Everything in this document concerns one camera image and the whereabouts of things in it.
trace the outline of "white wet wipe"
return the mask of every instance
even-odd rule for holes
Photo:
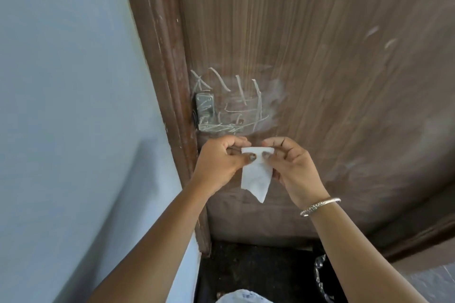
[[[242,169],[242,189],[250,191],[260,203],[267,195],[273,168],[264,162],[263,152],[273,153],[273,147],[242,147],[242,153],[255,153],[257,158]]]

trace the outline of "silver bangle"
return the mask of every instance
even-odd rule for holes
[[[339,197],[333,197],[331,199],[327,199],[327,200],[321,201],[319,203],[311,205],[305,211],[300,212],[300,215],[303,216],[303,217],[308,217],[310,214],[312,214],[314,211],[316,211],[321,206],[327,205],[329,203],[337,203],[338,201],[341,201],[341,199]]]

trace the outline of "door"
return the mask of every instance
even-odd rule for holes
[[[455,0],[179,4],[189,90],[214,98],[199,147],[223,134],[295,139],[367,235],[454,178]],[[259,203],[240,178],[207,204],[213,238],[317,237],[279,184]]]

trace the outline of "person's right hand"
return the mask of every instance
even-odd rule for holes
[[[263,157],[275,169],[274,177],[284,185],[299,208],[305,210],[330,198],[310,154],[294,140],[272,137],[265,139],[262,146],[275,148],[275,154],[264,152]]]

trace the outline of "wall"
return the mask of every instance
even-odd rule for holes
[[[0,295],[81,301],[181,189],[165,127],[128,0],[0,3]]]

